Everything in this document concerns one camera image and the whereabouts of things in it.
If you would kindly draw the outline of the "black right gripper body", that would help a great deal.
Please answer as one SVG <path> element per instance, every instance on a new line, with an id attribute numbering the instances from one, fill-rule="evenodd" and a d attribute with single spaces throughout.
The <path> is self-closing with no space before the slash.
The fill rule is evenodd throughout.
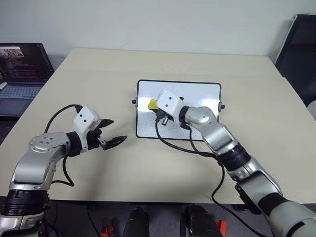
<path id="1" fill-rule="evenodd" d="M 167 125 L 168 121 L 174 121 L 173 117 L 165 111 L 160 110 L 160 113 L 156 115 L 155 124 L 161 122 L 162 125 Z"/>

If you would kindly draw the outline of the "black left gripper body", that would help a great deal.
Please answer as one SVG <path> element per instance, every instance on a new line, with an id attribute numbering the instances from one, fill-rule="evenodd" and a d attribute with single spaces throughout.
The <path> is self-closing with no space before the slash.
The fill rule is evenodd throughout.
<path id="1" fill-rule="evenodd" d="M 87 133 L 86 139 L 87 139 L 87 145 L 88 150 L 93 150 L 98 147 L 101 147 L 103 150 L 106 146 L 106 141 L 101 137 L 102 131 L 99 128 L 96 128 L 95 130 L 90 130 Z"/>

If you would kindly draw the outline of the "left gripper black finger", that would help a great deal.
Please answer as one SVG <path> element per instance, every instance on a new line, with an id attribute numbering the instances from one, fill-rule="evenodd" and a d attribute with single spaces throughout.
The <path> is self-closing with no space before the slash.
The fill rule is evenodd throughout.
<path id="1" fill-rule="evenodd" d="M 118 136 L 118 137 L 115 137 L 111 140 L 104 141 L 104 143 L 102 144 L 102 149 L 108 150 L 108 149 L 114 148 L 114 147 L 120 145 L 126 139 L 127 139 L 127 136 Z"/>
<path id="2" fill-rule="evenodd" d="M 101 122 L 98 124 L 97 128 L 101 129 L 101 128 L 104 128 L 112 123 L 114 123 L 114 121 L 111 119 L 102 119 Z"/>

